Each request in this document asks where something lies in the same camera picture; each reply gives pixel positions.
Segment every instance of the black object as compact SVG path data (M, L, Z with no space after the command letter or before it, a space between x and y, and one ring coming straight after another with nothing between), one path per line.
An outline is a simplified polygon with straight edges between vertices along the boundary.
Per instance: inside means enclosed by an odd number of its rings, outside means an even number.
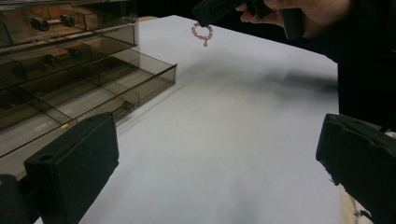
M18 182L13 175L0 175L0 223L29 223Z
M0 223L79 223L118 166L112 113L90 117L24 162L18 184L0 175Z
M37 17L30 19L30 25L34 29L42 32L47 32L50 29L51 25L57 24L63 24L67 27L74 27L76 25L76 21L73 17L69 17L67 15L61 15L59 17L59 20L44 20Z
M115 120L118 121L124 118L125 116L127 116L128 114L132 113L132 111L134 111L134 105L125 101L122 103L122 105L119 108L114 110L113 114Z
M192 9L192 14L201 26L206 27L232 12L236 7L247 3L252 14L259 18L271 13L262 0L204 0ZM286 38L296 40L304 34L303 13L298 8L281 9Z
M359 119L328 114L317 160L375 224L396 223L396 139Z
M50 54L46 54L43 57L43 61L44 61L44 64L51 66L51 67L55 67L61 62L61 59L59 57L56 57L56 56L53 56Z
M356 63L339 63L339 112L396 131L395 75L396 51Z
M67 52L69 53L70 57L74 59L80 59L82 57L82 52L77 49L69 49Z

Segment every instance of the pistol grip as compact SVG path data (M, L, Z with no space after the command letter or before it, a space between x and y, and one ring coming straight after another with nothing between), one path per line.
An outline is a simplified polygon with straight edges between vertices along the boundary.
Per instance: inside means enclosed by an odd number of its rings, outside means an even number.
M263 18L272 12L272 9L265 5L262 0L247 1L247 8L252 15L257 14L259 18Z
M286 38L296 40L304 34L303 12L299 8L281 9Z

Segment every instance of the glass display case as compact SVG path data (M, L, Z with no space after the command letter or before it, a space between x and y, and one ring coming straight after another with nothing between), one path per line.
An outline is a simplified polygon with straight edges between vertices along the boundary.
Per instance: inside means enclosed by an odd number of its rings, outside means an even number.
M139 52L136 0L0 2L0 173L80 120L116 120L176 82Z

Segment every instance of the person's hand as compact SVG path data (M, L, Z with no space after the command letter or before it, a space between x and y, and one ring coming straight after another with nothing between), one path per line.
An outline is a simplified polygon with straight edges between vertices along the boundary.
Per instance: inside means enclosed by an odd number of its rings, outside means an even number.
M352 9L352 0L263 0L273 11L264 18L252 16L246 4L236 8L243 11L241 21L270 23L283 27L279 13L283 8L300 8L304 13L304 38L314 38L329 31L344 20Z

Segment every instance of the white table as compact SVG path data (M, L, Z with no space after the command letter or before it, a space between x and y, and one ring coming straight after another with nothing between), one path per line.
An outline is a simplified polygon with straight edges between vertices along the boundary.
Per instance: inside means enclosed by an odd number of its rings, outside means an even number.
M336 64L219 27L204 48L193 23L139 24L141 52L177 63L177 84L118 127L120 165L81 223L341 223L315 160Z

